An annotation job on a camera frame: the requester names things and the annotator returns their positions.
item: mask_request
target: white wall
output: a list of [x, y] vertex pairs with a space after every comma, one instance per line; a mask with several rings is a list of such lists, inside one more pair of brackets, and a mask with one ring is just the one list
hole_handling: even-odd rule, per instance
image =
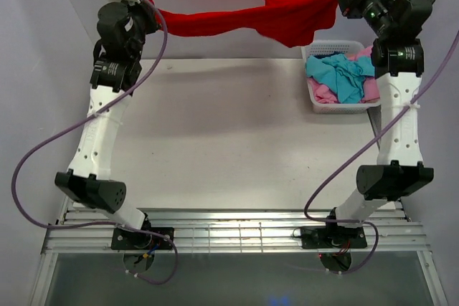
[[[422, 34], [426, 80], [440, 65], [458, 30], [459, 1], [437, 0]], [[437, 84], [420, 101], [421, 151], [425, 165], [435, 169], [435, 177], [429, 186], [404, 200], [408, 214], [424, 224], [450, 305], [459, 303], [458, 70], [459, 50]]]
[[[93, 41], [97, 38], [96, 12], [103, 0], [70, 0]], [[261, 0], [155, 0], [161, 8], [181, 13], [240, 9], [259, 6]], [[437, 0], [435, 13], [425, 25], [422, 39], [426, 52], [425, 78], [432, 76], [440, 64], [455, 30], [459, 27], [458, 0]], [[356, 39], [370, 43], [374, 35], [363, 21], [347, 21], [339, 17], [336, 26], [318, 32], [316, 38]], [[154, 57], [161, 40], [155, 35], [145, 50]], [[255, 32], [242, 29], [214, 38], [172, 37], [169, 57], [299, 57], [297, 49], [287, 49], [277, 42], [259, 37]], [[455, 137], [459, 130], [456, 116], [456, 97], [459, 81], [455, 72], [459, 69], [458, 53], [445, 71], [442, 79], [423, 100], [420, 116], [420, 142], [427, 165], [435, 167], [435, 181], [405, 201], [414, 219], [421, 219], [434, 249], [434, 258], [447, 295], [454, 305], [459, 300], [455, 281], [459, 276], [456, 266], [458, 240], [455, 238], [458, 221], [455, 205], [459, 203], [456, 189], [457, 158], [459, 146]]]
[[[0, 304], [27, 305], [44, 230], [15, 209], [10, 180], [20, 157], [81, 118], [87, 106], [92, 47], [68, 0], [0, 0]], [[55, 222], [64, 171], [77, 142], [69, 135], [32, 157], [20, 199], [36, 219]]]

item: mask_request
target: red towel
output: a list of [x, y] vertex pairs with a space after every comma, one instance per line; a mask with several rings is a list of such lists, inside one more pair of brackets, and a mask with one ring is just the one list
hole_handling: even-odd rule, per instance
[[173, 14], [160, 10], [171, 34], [214, 36], [239, 28], [255, 29], [287, 47], [306, 46], [314, 32], [331, 28], [337, 0], [265, 0], [265, 5], [237, 11]]

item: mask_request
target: wire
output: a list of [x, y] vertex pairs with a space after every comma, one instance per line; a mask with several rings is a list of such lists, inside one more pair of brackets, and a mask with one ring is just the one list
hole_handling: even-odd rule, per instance
[[331, 256], [333, 258], [333, 260], [337, 263], [337, 265], [342, 268], [343, 271], [347, 271], [349, 270], [349, 267], [351, 266], [351, 264], [349, 265], [344, 265], [344, 263], [342, 261], [340, 261], [340, 258], [338, 258], [335, 254], [333, 256]]
[[[433, 85], [433, 83], [438, 79], [440, 74], [443, 72], [445, 69], [446, 64], [450, 61], [457, 45], [459, 42], [459, 31], [456, 34], [453, 43], [451, 44], [451, 47], [448, 51], [448, 53], [445, 56], [445, 59], [442, 61], [441, 65], [438, 67], [437, 72], [433, 75], [433, 77], [429, 80], [429, 82], [420, 89], [419, 93], [415, 95], [411, 101], [410, 104], [413, 105], [415, 104], [426, 92], [427, 90], [430, 89], [430, 87]], [[332, 181], [339, 175], [345, 168], [347, 168], [350, 164], [352, 164], [359, 156], [361, 156], [365, 151], [367, 151], [370, 147], [372, 147], [375, 143], [377, 143], [402, 117], [404, 114], [407, 113], [407, 111], [410, 109], [410, 106], [407, 105], [403, 107], [402, 111], [386, 126], [384, 127], [381, 132], [376, 135], [372, 140], [370, 140], [361, 150], [359, 150], [357, 153], [355, 153], [350, 159], [348, 159], [343, 165], [341, 165], [335, 172], [333, 172], [317, 189], [314, 191], [312, 196], [309, 198], [308, 202], [306, 203], [304, 207], [304, 214], [306, 215], [306, 218], [311, 220], [311, 221], [319, 221], [319, 222], [325, 222], [325, 223], [345, 223], [345, 224], [363, 224], [363, 225], [370, 225], [375, 234], [375, 239], [374, 239], [374, 244], [372, 249], [370, 250], [370, 253], [368, 256], [365, 257], [365, 259], [360, 262], [357, 266], [354, 268], [349, 269], [346, 272], [342, 272], [342, 274], [351, 274], [352, 272], [356, 272], [357, 270], [361, 269], [368, 261], [373, 257], [376, 248], [379, 243], [379, 232], [378, 228], [370, 221], [362, 221], [360, 222], [359, 220], [354, 220], [354, 219], [326, 219], [326, 218], [313, 218], [311, 215], [309, 215], [308, 210], [311, 204], [313, 203], [314, 199], [319, 195], [319, 193]]]
[[[299, 227], [294, 228], [294, 229], [293, 229], [293, 232], [292, 232], [292, 238], [295, 238], [295, 239], [302, 239], [302, 238], [304, 237], [304, 236], [301, 234], [301, 229], [302, 229], [302, 228], [303, 228], [302, 226], [299, 226]], [[296, 235], [295, 235], [295, 231], [296, 231], [297, 229], [300, 230], [300, 235], [299, 235], [299, 236], [296, 236]]]
[[339, 250], [338, 253], [334, 254], [334, 256], [341, 256], [342, 254], [346, 254], [349, 251], [349, 248], [351, 247], [351, 241], [348, 240], [347, 243], [343, 245], [341, 250]]
[[112, 106], [114, 106], [115, 104], [120, 102], [122, 99], [128, 97], [129, 95], [132, 95], [134, 90], [136, 90], [138, 87], [140, 87], [151, 76], [153, 71], [156, 69], [156, 67], [158, 66], [158, 63], [161, 61], [161, 59], [162, 59], [162, 57], [164, 55], [164, 51], [166, 50], [167, 37], [168, 37], [167, 25], [166, 25], [166, 21], [165, 21], [164, 17], [162, 16], [161, 12], [154, 6], [154, 4], [151, 1], [149, 1], [149, 0], [141, 0], [141, 1], [143, 1], [145, 4], [147, 4], [156, 13], [156, 15], [158, 16], [158, 18], [161, 21], [161, 26], [162, 26], [163, 33], [164, 33], [163, 44], [161, 45], [161, 49], [160, 49], [160, 51], [158, 53], [158, 57], [156, 58], [156, 60], [153, 63], [153, 65], [146, 72], [146, 74], [139, 81], [137, 81], [137, 83], [135, 85], [130, 87], [126, 92], [124, 92], [123, 94], [118, 96], [116, 99], [114, 99], [113, 101], [109, 102], [107, 105], [101, 107], [101, 109], [99, 109], [95, 113], [87, 116], [84, 120], [81, 120], [80, 122], [75, 123], [74, 125], [71, 125], [69, 128], [64, 129], [63, 131], [59, 132], [58, 134], [53, 135], [51, 138], [48, 138], [48, 139], [42, 141], [41, 143], [39, 143], [38, 145], [33, 147], [29, 152], [27, 152], [21, 158], [21, 160], [18, 162], [16, 168], [14, 169], [13, 176], [11, 177], [11, 195], [13, 196], [14, 204], [16, 205], [16, 207], [18, 208], [18, 210], [22, 214], [22, 216], [27, 221], [31, 222], [33, 225], [41, 227], [43, 229], [51, 229], [51, 230], [79, 229], [79, 228], [82, 228], [82, 227], [95, 226], [95, 225], [108, 225], [108, 226], [121, 227], [121, 228], [127, 229], [129, 231], [142, 233], [142, 234], [147, 234], [147, 235], [154, 236], [156, 238], [160, 238], [160, 239], [166, 240], [168, 243], [170, 243], [170, 245], [172, 246], [172, 249], [174, 250], [174, 253], [175, 253], [174, 266], [172, 268], [172, 271], [171, 271], [170, 275], [166, 279], [161, 280], [161, 281], [155, 281], [155, 280], [152, 280], [152, 279], [144, 279], [144, 280], [146, 280], [147, 282], [149, 282], [149, 283], [151, 283], [153, 285], [163, 285], [163, 284], [167, 283], [168, 281], [170, 281], [172, 279], [172, 277], [174, 277], [174, 275], [175, 275], [175, 273], [177, 271], [178, 264], [179, 264], [179, 253], [177, 251], [175, 243], [172, 240], [170, 240], [170, 238], [167, 238], [166, 236], [163, 236], [162, 234], [159, 234], [159, 233], [156, 233], [156, 232], [143, 231], [143, 230], [140, 230], [140, 229], [134, 229], [134, 228], [132, 228], [130, 226], [117, 224], [114, 221], [93, 221], [93, 222], [87, 222], [87, 223], [84, 223], [84, 224], [76, 224], [76, 225], [49, 225], [49, 224], [43, 224], [43, 223], [33, 219], [27, 213], [27, 211], [24, 209], [24, 207], [21, 205], [21, 202], [20, 202], [20, 200], [18, 198], [17, 187], [16, 187], [19, 172], [20, 172], [22, 166], [24, 165], [24, 163], [27, 161], [27, 159], [30, 158], [30, 156], [32, 154], [37, 152], [40, 148], [45, 147], [47, 144], [52, 143], [56, 139], [61, 138], [65, 134], [68, 134], [68, 133], [72, 132], [73, 130], [83, 126], [84, 124], [86, 124], [88, 122], [90, 122], [91, 120], [94, 120], [98, 115], [103, 114], [105, 111], [107, 111]]
[[146, 254], [147, 254], [148, 256], [150, 256], [151, 253], [152, 253], [153, 251], [157, 250], [158, 248], [159, 248], [159, 245], [155, 245], [155, 247], [151, 248]]

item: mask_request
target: blue cloth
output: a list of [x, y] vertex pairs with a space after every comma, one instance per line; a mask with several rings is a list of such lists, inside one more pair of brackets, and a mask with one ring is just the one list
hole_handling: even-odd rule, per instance
[[364, 97], [365, 77], [374, 77], [374, 67], [369, 57], [350, 61], [346, 55], [338, 54], [306, 61], [308, 75], [333, 91], [340, 103], [358, 103]]

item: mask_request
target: white plastic basket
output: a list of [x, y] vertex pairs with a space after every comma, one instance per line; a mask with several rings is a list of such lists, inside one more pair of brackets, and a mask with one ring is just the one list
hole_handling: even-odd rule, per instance
[[[357, 54], [363, 50], [363, 48], [364, 45], [356, 41], [317, 40], [308, 46], [301, 47], [301, 55], [303, 56], [303, 61], [306, 65], [306, 60], [310, 55], [327, 55], [333, 54], [334, 52], [340, 52], [344, 54]], [[322, 104], [316, 101], [313, 94], [313, 88], [309, 82], [307, 84], [309, 89], [309, 97], [311, 97], [311, 102], [313, 103], [313, 110], [315, 113], [355, 114], [362, 113], [369, 107], [377, 107], [380, 104], [379, 100], [358, 104]]]

